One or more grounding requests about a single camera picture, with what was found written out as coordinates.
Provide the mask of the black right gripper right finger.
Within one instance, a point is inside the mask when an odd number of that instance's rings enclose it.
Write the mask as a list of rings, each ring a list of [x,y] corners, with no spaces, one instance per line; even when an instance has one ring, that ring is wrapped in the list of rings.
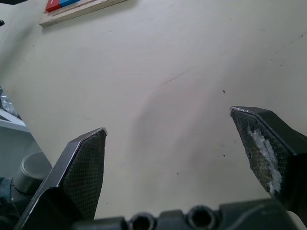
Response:
[[[250,168],[269,195],[299,216],[307,214],[307,137],[274,112],[232,106]]]

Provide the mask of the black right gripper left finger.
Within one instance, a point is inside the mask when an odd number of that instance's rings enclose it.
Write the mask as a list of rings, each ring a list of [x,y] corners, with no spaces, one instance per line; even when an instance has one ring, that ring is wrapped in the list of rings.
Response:
[[[69,230],[78,221],[94,219],[103,184],[106,136],[101,127],[66,145],[16,230]]]

